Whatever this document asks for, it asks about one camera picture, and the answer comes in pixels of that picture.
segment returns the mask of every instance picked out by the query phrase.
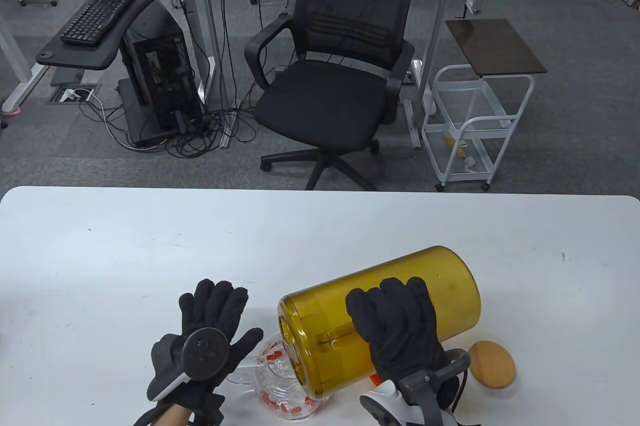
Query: office chair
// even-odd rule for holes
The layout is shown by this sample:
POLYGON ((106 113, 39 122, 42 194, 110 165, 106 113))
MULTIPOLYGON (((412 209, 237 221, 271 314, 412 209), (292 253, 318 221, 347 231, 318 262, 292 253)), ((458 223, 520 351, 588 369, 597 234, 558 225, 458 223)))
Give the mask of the office chair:
POLYGON ((380 124, 396 119, 400 88, 414 55, 403 40, 411 0, 296 0, 293 15, 282 13, 246 44, 244 57, 264 90, 254 109, 256 121, 313 149, 273 154, 273 163, 315 161, 306 189, 333 166, 366 190, 376 188, 342 155, 380 147, 373 139, 380 124), (293 36, 297 61, 267 82, 260 55, 283 29, 293 36), (339 64, 306 59, 322 52, 359 60, 389 72, 388 77, 339 64))

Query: round wooden disc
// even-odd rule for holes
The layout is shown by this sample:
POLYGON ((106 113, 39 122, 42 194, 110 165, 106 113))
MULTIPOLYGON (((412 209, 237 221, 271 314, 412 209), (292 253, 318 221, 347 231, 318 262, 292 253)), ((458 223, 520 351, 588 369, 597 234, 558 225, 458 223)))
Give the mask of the round wooden disc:
POLYGON ((478 383, 502 390, 516 379, 516 365, 509 352, 493 341, 478 341, 469 349, 469 371, 478 383))

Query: black keyboard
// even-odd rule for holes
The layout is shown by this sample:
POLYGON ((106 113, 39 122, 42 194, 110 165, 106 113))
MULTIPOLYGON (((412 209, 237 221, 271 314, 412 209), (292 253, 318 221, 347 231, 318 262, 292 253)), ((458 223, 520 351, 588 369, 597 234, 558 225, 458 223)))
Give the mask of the black keyboard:
POLYGON ((72 45, 94 46, 132 0, 90 0, 66 24, 60 39, 72 45))

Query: computer tower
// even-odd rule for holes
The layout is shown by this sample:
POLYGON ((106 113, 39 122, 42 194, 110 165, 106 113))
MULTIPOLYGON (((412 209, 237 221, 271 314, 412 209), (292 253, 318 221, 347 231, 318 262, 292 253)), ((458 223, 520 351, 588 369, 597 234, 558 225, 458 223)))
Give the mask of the computer tower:
POLYGON ((134 73, 139 85, 141 108, 150 109, 157 122, 144 129, 185 132, 193 125, 201 125, 202 107, 185 35, 160 1, 154 1, 138 15, 124 42, 132 67, 129 72, 134 73))

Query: gloved hand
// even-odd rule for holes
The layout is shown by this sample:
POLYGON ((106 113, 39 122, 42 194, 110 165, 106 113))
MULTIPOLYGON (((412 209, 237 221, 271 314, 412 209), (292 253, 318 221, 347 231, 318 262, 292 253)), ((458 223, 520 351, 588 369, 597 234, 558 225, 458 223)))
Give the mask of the gloved hand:
MULTIPOLYGON (((438 341, 434 305, 422 278, 411 278, 406 286, 397 278, 387 278, 380 288, 350 291, 345 302, 382 381, 393 380, 398 387, 411 373, 436 371, 448 364, 438 341)), ((441 386, 437 392, 440 408, 451 405, 458 386, 457 378, 441 386)))
MULTIPOLYGON (((248 299, 245 288, 234 289, 227 281, 214 284, 211 280, 202 280, 198 283, 194 294, 185 293, 178 301, 182 310, 182 336, 189 337, 200 328, 217 328, 231 343, 248 299)), ((179 404, 196 413, 206 414, 208 411, 218 410, 224 397, 214 395, 213 389, 238 367, 240 361, 245 359, 262 339, 261 328, 252 328, 247 331, 242 338, 230 346, 226 363, 213 378, 183 383, 158 403, 179 404)), ((196 415, 196 422, 201 421, 202 419, 196 415)))

